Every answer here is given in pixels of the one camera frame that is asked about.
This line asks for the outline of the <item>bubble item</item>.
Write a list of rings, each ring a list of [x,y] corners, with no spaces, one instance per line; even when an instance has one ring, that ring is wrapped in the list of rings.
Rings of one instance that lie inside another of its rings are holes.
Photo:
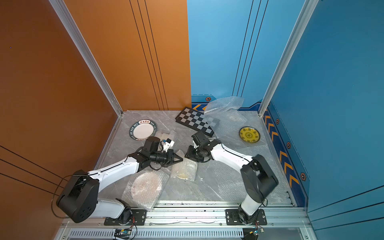
[[[185,158],[185,153],[181,150],[178,150],[176,154],[182,157],[183,161],[172,166],[170,177],[194,182],[198,163]]]

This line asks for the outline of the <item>bubble wrap of green plate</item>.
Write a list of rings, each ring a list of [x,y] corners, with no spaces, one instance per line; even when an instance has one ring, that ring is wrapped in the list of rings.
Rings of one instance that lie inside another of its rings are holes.
[[[243,102],[244,98],[231,96],[216,99],[207,105],[204,120],[213,129],[216,137],[228,135],[247,122],[247,118],[238,111]]]

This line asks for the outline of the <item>bubble white blue plate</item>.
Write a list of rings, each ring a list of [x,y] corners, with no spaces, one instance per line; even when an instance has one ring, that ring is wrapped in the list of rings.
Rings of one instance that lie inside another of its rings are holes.
[[[129,135],[135,141],[144,141],[153,137],[157,132],[157,125],[152,120],[140,120],[130,127]]]

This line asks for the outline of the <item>bubble pink plate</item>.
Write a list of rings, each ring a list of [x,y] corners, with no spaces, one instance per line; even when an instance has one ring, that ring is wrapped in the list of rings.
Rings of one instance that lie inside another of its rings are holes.
[[[163,170],[143,170],[129,177],[122,200],[132,207],[151,211],[163,192],[170,175]]]

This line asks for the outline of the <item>bubble wrap of yellow plate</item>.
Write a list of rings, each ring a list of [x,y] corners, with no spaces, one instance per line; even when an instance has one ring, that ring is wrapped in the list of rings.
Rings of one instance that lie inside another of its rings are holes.
[[[284,200],[286,184],[281,184],[281,175],[268,145],[231,149],[224,143],[212,150],[214,161],[218,161],[239,172],[251,203],[262,206],[287,204]]]

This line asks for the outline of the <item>yellow dinner plate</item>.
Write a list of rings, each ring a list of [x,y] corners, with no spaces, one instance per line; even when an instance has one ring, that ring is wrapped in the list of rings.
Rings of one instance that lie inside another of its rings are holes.
[[[259,131],[250,126],[242,127],[239,131],[239,136],[244,142],[250,144],[257,143],[261,139]]]

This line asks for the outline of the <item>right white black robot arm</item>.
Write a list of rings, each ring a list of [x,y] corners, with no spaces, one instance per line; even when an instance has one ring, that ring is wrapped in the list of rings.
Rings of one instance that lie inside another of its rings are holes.
[[[247,195],[238,208],[239,218],[244,225],[254,223],[259,208],[267,204],[268,195],[279,184],[266,159],[262,155],[252,157],[236,152],[201,131],[192,135],[192,139],[194,144],[189,146],[185,158],[197,163],[221,162],[241,174]]]

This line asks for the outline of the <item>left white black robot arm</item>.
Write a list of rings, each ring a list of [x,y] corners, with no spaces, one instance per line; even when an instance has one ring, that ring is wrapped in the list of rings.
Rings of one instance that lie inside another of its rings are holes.
[[[74,172],[68,177],[56,206],[75,223],[88,218],[109,218],[119,225],[127,225],[133,218],[131,206],[121,199],[103,200],[99,198],[99,193],[120,179],[150,167],[152,163],[166,168],[182,160],[173,149],[164,148],[159,138],[149,137],[144,146],[117,163],[95,171]]]

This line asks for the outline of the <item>bubble wrapped plate far left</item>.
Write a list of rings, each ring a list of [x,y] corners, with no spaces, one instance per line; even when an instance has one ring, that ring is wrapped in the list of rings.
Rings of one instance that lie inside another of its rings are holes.
[[[178,139],[178,134],[175,131],[170,132],[161,132],[158,131],[155,136],[161,140],[161,142],[166,142],[167,139],[170,139],[171,141],[176,142]]]

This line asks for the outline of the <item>right green circuit board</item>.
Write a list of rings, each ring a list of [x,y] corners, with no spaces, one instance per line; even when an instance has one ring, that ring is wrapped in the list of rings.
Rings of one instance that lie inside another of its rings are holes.
[[[258,240],[260,234],[264,233],[263,227],[260,228],[243,228],[242,240]]]

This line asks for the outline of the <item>aluminium front rail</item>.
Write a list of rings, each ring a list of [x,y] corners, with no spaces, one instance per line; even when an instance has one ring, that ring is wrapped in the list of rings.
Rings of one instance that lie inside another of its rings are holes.
[[[159,201],[152,211],[140,214],[133,208],[134,221],[140,228],[211,228],[227,227],[238,212],[236,202]],[[269,203],[257,213],[257,221],[266,228],[310,228],[304,208],[292,204]]]

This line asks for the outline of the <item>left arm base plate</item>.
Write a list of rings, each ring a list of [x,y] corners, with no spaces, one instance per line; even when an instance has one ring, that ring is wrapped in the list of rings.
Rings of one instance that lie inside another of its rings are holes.
[[[147,217],[147,210],[131,209],[123,211],[122,215],[117,219],[106,218],[105,226],[143,226]]]

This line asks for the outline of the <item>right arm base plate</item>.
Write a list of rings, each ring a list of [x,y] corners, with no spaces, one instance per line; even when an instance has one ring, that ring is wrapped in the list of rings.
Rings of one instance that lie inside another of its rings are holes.
[[[249,216],[240,209],[226,209],[226,223],[228,226],[236,225],[258,225],[266,226],[267,218],[263,209],[258,209],[253,215]]]

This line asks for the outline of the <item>left aluminium corner post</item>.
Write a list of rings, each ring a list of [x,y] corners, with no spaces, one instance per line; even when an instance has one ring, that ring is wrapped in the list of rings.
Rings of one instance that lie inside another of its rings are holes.
[[[80,29],[78,28],[74,18],[72,17],[67,5],[64,1],[49,0],[51,6],[59,17],[61,23],[65,27],[67,33],[71,37],[73,43],[77,47],[83,60],[87,64],[89,70],[93,74],[107,100],[111,104],[117,116],[120,118],[123,115],[123,109],[112,91],[105,75],[103,74],[99,64],[97,63],[91,49],[89,48],[86,40],[84,39]]]

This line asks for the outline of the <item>aluminium corner post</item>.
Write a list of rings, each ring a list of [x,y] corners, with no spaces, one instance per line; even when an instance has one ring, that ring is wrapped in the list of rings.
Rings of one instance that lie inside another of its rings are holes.
[[[77,47],[83,60],[87,64],[89,70],[93,74],[107,100],[111,104],[117,116],[120,118],[123,115],[123,109],[112,91],[105,75],[103,74],[99,64],[97,63],[91,49],[89,48],[86,40],[84,39],[80,29],[78,28],[74,18],[72,17],[67,5],[64,1],[49,0],[51,6],[59,17],[61,23],[65,27],[67,33],[71,37],[73,43]]]
[[[319,0],[306,0],[300,11],[300,14],[296,20],[296,23],[293,27],[293,30],[290,34],[290,37],[287,41],[283,54],[279,60],[277,68],[271,78],[271,81],[268,85],[264,98],[259,107],[258,113],[261,118],[265,111],[267,110],[268,105],[270,104],[272,97],[286,71],[287,66],[301,40],[303,33],[316,9]]]

